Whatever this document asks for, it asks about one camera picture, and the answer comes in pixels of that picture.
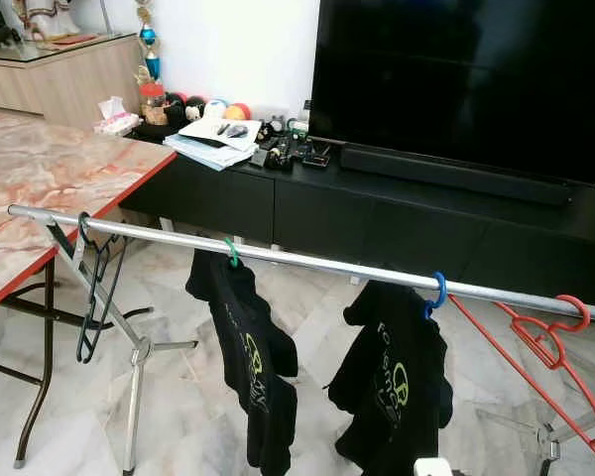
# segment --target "blue hanger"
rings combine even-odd
[[[447,298],[447,287],[445,286],[445,276],[441,272],[437,271],[436,273],[434,273],[434,277],[438,281],[438,288],[440,290],[440,295],[438,296],[437,301],[428,299],[425,302],[425,318],[426,319],[429,319],[429,317],[432,315],[432,311],[434,309],[441,307],[443,305],[443,303],[445,302],[445,299]]]

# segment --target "black tv cabinet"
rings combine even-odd
[[[178,156],[123,207],[291,250],[595,304],[595,186],[565,206],[296,164],[217,173]]]

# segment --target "black tv screen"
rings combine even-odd
[[[595,0],[320,0],[309,133],[595,182]]]

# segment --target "blue ornament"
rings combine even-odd
[[[150,25],[146,23],[144,24],[144,26],[141,29],[141,32],[139,33],[139,38],[143,40],[143,43],[150,47],[157,40],[157,33]]]
[[[153,80],[159,79],[161,75],[161,60],[152,50],[149,50],[146,55],[146,66]]]

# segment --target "black t-shirt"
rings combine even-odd
[[[209,302],[224,361],[226,384],[249,416],[247,460],[265,476],[291,466],[296,432],[296,389],[278,377],[298,374],[293,340],[271,321],[269,304],[256,294],[254,274],[242,262],[196,250],[185,285]]]
[[[366,476],[412,475],[418,458],[437,455],[438,429],[451,418],[447,345],[423,309],[412,289],[370,282],[344,310],[346,322],[364,328],[328,397],[354,414],[335,447]]]

